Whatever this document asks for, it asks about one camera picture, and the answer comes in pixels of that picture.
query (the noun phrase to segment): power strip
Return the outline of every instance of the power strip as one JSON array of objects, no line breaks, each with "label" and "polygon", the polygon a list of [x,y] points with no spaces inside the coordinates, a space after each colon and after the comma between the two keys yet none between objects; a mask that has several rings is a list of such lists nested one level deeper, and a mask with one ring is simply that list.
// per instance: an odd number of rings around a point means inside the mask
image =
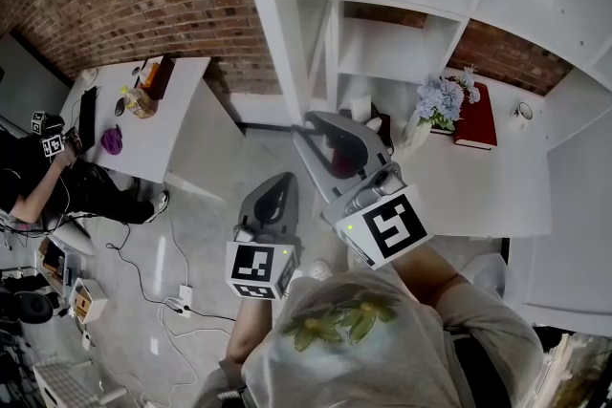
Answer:
[{"label": "power strip", "polygon": [[179,315],[181,315],[183,318],[190,318],[191,317],[191,303],[193,301],[193,288],[190,288],[189,286],[180,286],[179,287],[179,304],[181,305],[181,310],[183,310],[183,312],[180,312]]}]

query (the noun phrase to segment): concrete floor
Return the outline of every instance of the concrete floor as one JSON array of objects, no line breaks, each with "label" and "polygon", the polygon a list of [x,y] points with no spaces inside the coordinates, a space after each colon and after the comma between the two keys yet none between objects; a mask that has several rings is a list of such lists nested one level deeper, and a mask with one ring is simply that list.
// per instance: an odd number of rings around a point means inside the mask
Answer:
[{"label": "concrete floor", "polygon": [[[123,257],[138,264],[142,272],[144,293],[161,301],[177,296],[186,282],[185,259],[172,240],[169,216],[174,227],[176,244],[188,260],[188,283],[193,287],[193,309],[201,313],[235,317],[239,298],[225,283],[225,242],[238,217],[244,197],[269,177],[292,171],[299,185],[298,236],[304,245],[301,269],[306,271],[318,258],[327,260],[336,271],[346,268],[346,247],[335,238],[330,228],[318,218],[320,199],[286,133],[249,131],[241,168],[235,176],[234,201],[222,203],[170,187],[169,214],[160,215],[148,225],[132,226],[131,235],[122,251]],[[160,187],[148,186],[149,194]],[[173,385],[171,404],[188,407],[200,392],[204,379],[224,356],[228,336],[220,332],[197,332],[174,338],[174,345],[186,355],[197,373],[197,379],[186,361],[176,352],[158,321],[159,305],[144,301],[136,269],[124,263],[107,243],[119,246],[127,228],[105,219],[87,223],[97,249],[97,256],[87,261],[87,275],[94,277],[107,294],[109,302],[100,320],[88,331],[96,345],[89,353],[81,347],[81,335],[74,319],[54,318],[49,323],[27,327],[30,339],[40,358],[57,355],[80,361],[93,358],[84,381],[95,388],[99,377],[113,388],[126,386],[140,401],[151,400],[159,406],[169,404],[168,393]],[[32,262],[38,241],[30,240],[23,248],[11,238],[13,251],[0,248],[2,268]],[[436,247],[457,268],[463,268],[474,256],[498,251],[498,243],[445,238]],[[274,304],[278,314],[281,303]],[[175,334],[198,329],[218,328],[231,331],[232,323],[222,319],[192,316],[184,319],[169,309],[164,320]],[[133,406],[130,396],[118,406]]]}]

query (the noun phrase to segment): hand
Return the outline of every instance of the hand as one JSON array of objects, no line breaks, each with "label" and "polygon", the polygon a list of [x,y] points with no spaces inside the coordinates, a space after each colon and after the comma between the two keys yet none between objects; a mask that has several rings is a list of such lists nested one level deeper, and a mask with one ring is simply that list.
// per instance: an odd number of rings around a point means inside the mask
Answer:
[{"label": "hand", "polygon": [[76,159],[77,157],[75,157],[72,147],[69,144],[65,144],[64,151],[55,155],[54,163],[63,169],[71,166]]}]

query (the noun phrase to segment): red book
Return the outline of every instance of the red book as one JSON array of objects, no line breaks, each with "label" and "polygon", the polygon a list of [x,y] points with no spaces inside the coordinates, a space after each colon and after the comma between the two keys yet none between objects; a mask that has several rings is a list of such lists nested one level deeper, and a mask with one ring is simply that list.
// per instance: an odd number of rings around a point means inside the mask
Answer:
[{"label": "red book", "polygon": [[461,117],[455,122],[454,140],[455,144],[462,146],[491,150],[497,146],[497,135],[489,89],[478,82],[476,88],[480,91],[480,100],[470,104],[466,96],[461,105]]}]

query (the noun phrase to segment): purple cloth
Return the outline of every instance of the purple cloth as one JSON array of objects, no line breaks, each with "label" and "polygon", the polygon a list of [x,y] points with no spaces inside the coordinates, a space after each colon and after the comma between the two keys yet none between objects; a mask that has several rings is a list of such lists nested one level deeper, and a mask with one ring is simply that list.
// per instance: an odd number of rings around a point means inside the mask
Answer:
[{"label": "purple cloth", "polygon": [[104,150],[111,155],[118,155],[123,149],[121,129],[119,129],[119,126],[104,131],[99,141],[102,143]]}]

